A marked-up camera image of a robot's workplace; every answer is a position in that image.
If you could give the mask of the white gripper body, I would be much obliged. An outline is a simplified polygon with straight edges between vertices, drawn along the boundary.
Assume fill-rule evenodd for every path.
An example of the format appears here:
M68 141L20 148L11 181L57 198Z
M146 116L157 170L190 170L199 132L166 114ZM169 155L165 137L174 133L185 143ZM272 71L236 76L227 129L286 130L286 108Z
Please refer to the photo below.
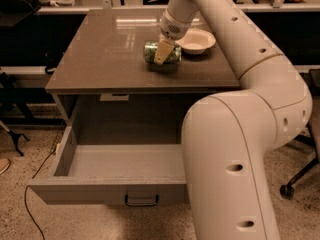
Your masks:
M166 9L160 23L161 37L167 42L174 43L185 36L189 27L190 21L186 15L172 14Z

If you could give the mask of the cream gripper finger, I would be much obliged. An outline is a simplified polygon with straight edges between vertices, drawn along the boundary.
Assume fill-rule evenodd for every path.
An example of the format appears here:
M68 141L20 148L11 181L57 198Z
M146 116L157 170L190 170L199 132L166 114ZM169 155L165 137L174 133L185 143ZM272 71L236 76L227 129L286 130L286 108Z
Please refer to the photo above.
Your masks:
M171 54L174 49L174 43L167 39L162 39L158 42L157 49L154 55L154 62L158 65L164 63L167 57Z

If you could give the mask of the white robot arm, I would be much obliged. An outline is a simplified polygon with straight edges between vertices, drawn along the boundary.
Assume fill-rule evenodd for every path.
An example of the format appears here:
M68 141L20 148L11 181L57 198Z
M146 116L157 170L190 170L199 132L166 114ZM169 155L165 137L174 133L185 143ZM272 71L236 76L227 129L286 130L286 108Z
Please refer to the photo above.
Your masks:
M182 127L182 155L197 240L280 240L266 153L293 140L312 111L310 91L281 50L232 0L170 0L162 63L202 14L239 81L197 101Z

